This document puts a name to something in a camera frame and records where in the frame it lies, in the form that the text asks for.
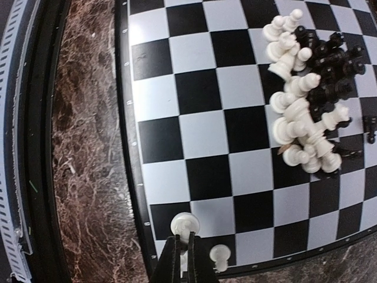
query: white chess piece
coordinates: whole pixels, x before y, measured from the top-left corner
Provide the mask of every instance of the white chess piece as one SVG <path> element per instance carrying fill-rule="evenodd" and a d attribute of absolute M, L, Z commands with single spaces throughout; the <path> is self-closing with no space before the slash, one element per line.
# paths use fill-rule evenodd
<path fill-rule="evenodd" d="M 217 272 L 224 272 L 228 269 L 230 255 L 230 249 L 226 245 L 217 245 L 211 248 L 210 258 L 214 261 Z"/>
<path fill-rule="evenodd" d="M 295 96 L 301 98 L 306 97 L 307 93 L 319 86 L 320 75 L 315 73 L 307 74 L 304 77 L 295 78 L 290 82 L 289 92 L 293 93 Z"/>
<path fill-rule="evenodd" d="M 174 235 L 180 235 L 182 243 L 189 243 L 190 232 L 198 234 L 200 230 L 199 220 L 195 215 L 182 212 L 177 214 L 170 223 L 171 232 Z"/>
<path fill-rule="evenodd" d="M 283 114 L 287 107 L 296 100 L 297 97 L 293 93 L 278 91 L 270 97 L 270 105 L 273 111 Z"/>
<path fill-rule="evenodd" d="M 265 25 L 263 28 L 263 36 L 270 42 L 278 41 L 280 34 L 283 32 L 284 18 L 276 16 L 273 18 L 271 24 Z"/>
<path fill-rule="evenodd" d="M 287 32 L 294 32 L 300 25 L 299 21 L 302 19 L 303 12 L 300 9 L 294 9 L 289 16 L 285 16 L 285 23 L 283 29 Z"/>
<path fill-rule="evenodd" d="M 277 62 L 296 43 L 296 36 L 294 34 L 283 32 L 279 36 L 279 41 L 274 41 L 267 45 L 266 54 L 271 61 Z"/>
<path fill-rule="evenodd" d="M 278 75 L 285 81 L 289 81 L 291 78 L 290 72 L 295 64 L 296 55 L 300 50 L 300 44 L 297 42 L 288 52 L 286 52 L 281 58 L 273 64 L 270 64 L 269 71 Z"/>
<path fill-rule="evenodd" d="M 309 162 L 309 155 L 300 146 L 293 144 L 284 153 L 283 160 L 288 166 L 297 166 Z"/>
<path fill-rule="evenodd" d="M 318 172 L 321 168 L 321 162 L 316 156 L 316 149 L 311 144 L 306 144 L 304 151 L 309 155 L 309 162 L 302 164 L 302 169 L 309 174 Z"/>
<path fill-rule="evenodd" d="M 349 108 L 341 103 L 335 105 L 335 109 L 330 113 L 323 113 L 321 121 L 316 123 L 317 128 L 325 131 L 334 131 L 336 125 L 343 121 L 349 121 Z"/>
<path fill-rule="evenodd" d="M 293 121 L 288 123 L 286 118 L 281 117 L 274 122 L 272 133 L 277 143 L 290 144 L 295 138 L 307 135 L 307 130 L 304 122 Z"/>
<path fill-rule="evenodd" d="M 309 47 L 302 48 L 296 57 L 295 66 L 293 70 L 296 72 L 301 72 L 306 68 L 306 61 L 311 58 L 313 51 Z"/>

